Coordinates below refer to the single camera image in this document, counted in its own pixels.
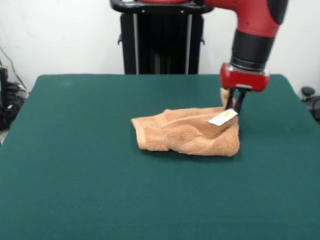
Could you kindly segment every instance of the wire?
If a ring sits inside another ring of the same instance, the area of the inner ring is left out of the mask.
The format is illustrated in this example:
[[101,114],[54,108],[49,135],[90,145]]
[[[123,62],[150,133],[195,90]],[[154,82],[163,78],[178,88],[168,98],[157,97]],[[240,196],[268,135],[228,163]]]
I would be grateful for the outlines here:
[[16,76],[16,78],[19,80],[19,82],[21,83],[21,85],[24,87],[24,89],[27,90],[26,85],[24,84],[24,82],[21,80],[21,78],[19,77],[19,75],[16,72],[15,66],[14,66],[14,62],[12,61],[12,59],[6,54],[6,52],[3,50],[3,48],[0,45],[0,51],[3,53],[3,55],[9,60],[9,62],[11,63],[11,67],[12,67],[12,71],[14,73],[14,75]]

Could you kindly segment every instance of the towel fold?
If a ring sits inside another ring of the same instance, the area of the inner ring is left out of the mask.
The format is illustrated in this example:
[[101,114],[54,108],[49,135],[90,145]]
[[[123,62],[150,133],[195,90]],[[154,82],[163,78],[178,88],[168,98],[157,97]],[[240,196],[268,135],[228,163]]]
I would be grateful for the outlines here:
[[158,115],[133,118],[138,147],[196,156],[234,156],[240,148],[238,117],[221,126],[208,123],[225,110],[229,92],[221,89],[220,96],[220,107],[166,109]]

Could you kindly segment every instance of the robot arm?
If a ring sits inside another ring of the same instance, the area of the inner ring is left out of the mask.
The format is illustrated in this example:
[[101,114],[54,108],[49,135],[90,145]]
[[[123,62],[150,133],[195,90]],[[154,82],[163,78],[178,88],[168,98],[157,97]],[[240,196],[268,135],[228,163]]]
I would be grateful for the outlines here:
[[204,0],[205,6],[232,10],[237,14],[230,63],[224,63],[220,80],[230,89],[227,108],[232,106],[235,89],[240,91],[235,110],[239,113],[247,91],[263,91],[270,79],[265,69],[288,0]]

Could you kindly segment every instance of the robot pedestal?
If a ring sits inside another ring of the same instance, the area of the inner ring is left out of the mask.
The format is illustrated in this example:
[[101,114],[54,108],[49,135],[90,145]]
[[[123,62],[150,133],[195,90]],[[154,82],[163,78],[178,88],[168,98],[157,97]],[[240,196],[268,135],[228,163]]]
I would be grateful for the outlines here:
[[190,2],[111,0],[121,12],[125,74],[197,74],[203,42],[202,14],[213,9]]

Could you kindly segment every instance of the white paper tag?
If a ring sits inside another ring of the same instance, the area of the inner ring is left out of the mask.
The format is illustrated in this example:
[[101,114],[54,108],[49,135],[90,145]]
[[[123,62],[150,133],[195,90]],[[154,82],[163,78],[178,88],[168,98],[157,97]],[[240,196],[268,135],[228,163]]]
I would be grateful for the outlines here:
[[219,115],[215,116],[211,120],[209,120],[209,123],[214,124],[216,126],[221,126],[222,124],[228,122],[229,120],[231,120],[232,118],[234,118],[237,115],[238,115],[238,113],[235,110],[233,110],[232,108],[230,108],[228,110],[223,111]]

